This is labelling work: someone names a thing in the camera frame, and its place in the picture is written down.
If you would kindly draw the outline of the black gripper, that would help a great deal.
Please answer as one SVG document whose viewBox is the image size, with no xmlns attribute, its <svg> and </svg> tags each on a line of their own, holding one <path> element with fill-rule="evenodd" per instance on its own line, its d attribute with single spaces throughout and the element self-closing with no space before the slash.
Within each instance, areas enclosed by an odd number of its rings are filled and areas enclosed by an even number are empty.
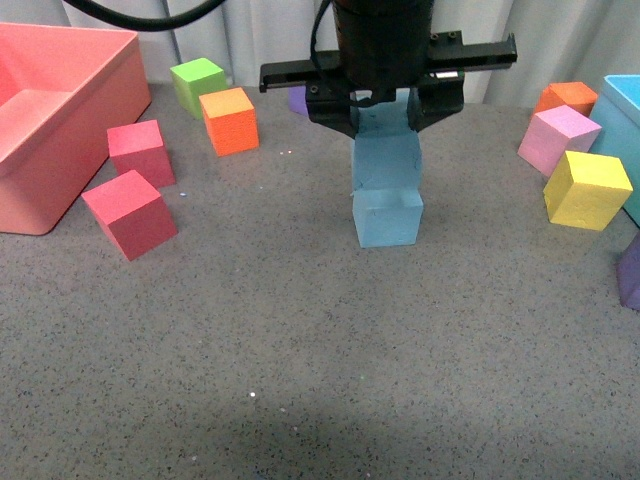
<svg viewBox="0 0 640 480">
<path fill-rule="evenodd" d="M 305 86 L 310 120 L 353 138 L 360 109 L 393 102 L 408 89 L 409 127 L 419 132 L 463 109 L 467 72 L 507 69 L 517 58 L 514 34 L 470 45 L 460 31 L 349 34 L 314 58 L 262 65 L 259 90 Z"/>
</svg>

